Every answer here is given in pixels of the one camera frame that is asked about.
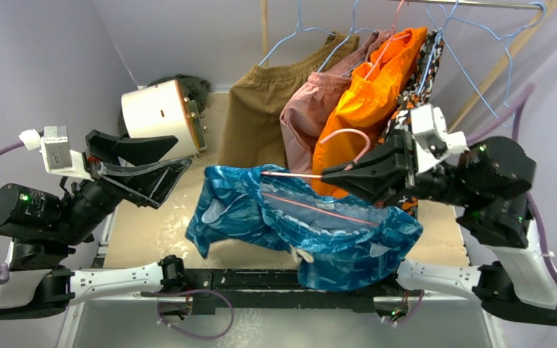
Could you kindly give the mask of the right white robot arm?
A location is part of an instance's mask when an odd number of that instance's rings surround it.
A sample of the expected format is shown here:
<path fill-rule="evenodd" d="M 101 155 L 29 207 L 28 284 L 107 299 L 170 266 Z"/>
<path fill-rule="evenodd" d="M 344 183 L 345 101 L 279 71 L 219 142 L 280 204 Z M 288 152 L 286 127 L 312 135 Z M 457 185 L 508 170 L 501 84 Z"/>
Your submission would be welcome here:
<path fill-rule="evenodd" d="M 427 290 L 477 299 L 495 317 L 557 326 L 557 269 L 548 267 L 527 194 L 535 161 L 514 140 L 494 136 L 469 146 L 461 132 L 401 131 L 321 180 L 372 204 L 404 196 L 462 207 L 457 223 L 495 256 L 490 265 L 450 267 L 403 260 L 378 276 L 388 295 Z"/>

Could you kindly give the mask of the blue patterned shorts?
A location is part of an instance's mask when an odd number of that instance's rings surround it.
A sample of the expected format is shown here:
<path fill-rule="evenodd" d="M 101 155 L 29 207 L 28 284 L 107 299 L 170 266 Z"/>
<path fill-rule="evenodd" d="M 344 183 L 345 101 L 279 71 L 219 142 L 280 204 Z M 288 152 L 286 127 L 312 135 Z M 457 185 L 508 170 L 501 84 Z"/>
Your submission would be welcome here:
<path fill-rule="evenodd" d="M 290 252 L 302 258 L 302 286 L 353 291 L 389 276 L 422 232 L 422 224 L 400 208 L 321 196 L 277 165 L 216 165 L 205 169 L 186 238 L 202 257 L 227 239 Z"/>

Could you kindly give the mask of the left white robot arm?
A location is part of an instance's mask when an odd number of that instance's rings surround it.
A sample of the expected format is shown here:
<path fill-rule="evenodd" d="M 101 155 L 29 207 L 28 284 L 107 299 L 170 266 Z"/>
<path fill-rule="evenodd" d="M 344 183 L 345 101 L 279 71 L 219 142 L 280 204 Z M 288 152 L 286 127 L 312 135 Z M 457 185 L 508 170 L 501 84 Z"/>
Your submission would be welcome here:
<path fill-rule="evenodd" d="M 132 292 L 177 297 L 185 292 L 183 260 L 167 256 L 137 268 L 71 270 L 62 261 L 94 240 L 95 228 L 124 201 L 159 208 L 191 165 L 166 159 L 175 136 L 123 138 L 97 130 L 86 150 L 70 148 L 64 126 L 23 131 L 15 148 L 38 150 L 62 196 L 8 183 L 0 188 L 0 236 L 9 238 L 0 264 L 0 320 L 47 318 L 100 297 Z"/>

